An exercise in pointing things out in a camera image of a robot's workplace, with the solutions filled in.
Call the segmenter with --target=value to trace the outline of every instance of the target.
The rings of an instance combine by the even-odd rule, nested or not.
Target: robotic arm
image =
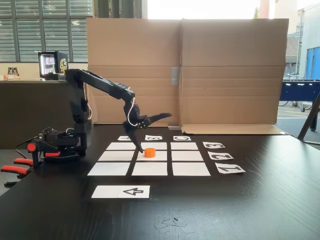
[[[74,128],[66,131],[56,131],[51,127],[42,131],[40,137],[29,141],[27,149],[32,153],[33,166],[39,165],[38,152],[43,152],[44,160],[48,162],[65,162],[78,159],[86,154],[91,144],[92,112],[85,95],[84,83],[93,86],[115,99],[124,100],[126,120],[122,123],[125,132],[138,150],[143,153],[135,131],[145,129],[152,123],[170,117],[170,113],[154,116],[140,116],[139,106],[135,103],[135,93],[121,83],[106,80],[92,72],[80,69],[66,71],[65,79],[69,83],[70,106]]]

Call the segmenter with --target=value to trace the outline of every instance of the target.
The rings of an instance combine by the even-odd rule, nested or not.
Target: cardboard box
[[[136,94],[142,115],[169,112],[189,134],[279,134],[288,19],[89,18],[88,70]],[[97,123],[124,102],[92,87]]]

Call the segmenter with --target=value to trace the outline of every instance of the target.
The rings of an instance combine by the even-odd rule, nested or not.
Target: orange cylinder
[[[156,156],[156,149],[155,148],[146,148],[144,150],[144,156],[146,158],[154,158]]]

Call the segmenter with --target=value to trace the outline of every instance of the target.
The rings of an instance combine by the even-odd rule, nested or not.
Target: number card
[[[246,172],[240,166],[235,164],[216,163],[215,166],[221,174],[237,174]]]
[[[209,157],[212,160],[228,160],[234,159],[229,153],[221,153],[221,152],[210,152],[208,151]]]
[[[189,136],[173,136],[173,140],[175,141],[191,141]]]
[[[118,141],[131,141],[130,137],[128,136],[120,136],[118,138]]]
[[[207,142],[207,141],[203,141],[203,145],[207,148],[207,149],[223,149],[225,146],[222,143],[219,142]]]
[[[145,135],[145,140],[146,140],[146,141],[162,140],[162,136],[150,136],[150,135]]]

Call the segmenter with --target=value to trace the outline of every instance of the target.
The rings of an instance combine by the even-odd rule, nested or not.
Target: dark tabletop
[[[106,147],[126,135],[119,125],[96,125],[78,162],[44,163],[0,197],[0,240],[319,240],[320,151],[289,135],[191,135],[211,176],[87,176]],[[148,128],[137,134],[181,131]],[[246,172],[221,174],[204,142],[218,142]],[[92,199],[97,185],[150,185],[149,199]],[[178,227],[160,234],[163,217]]]

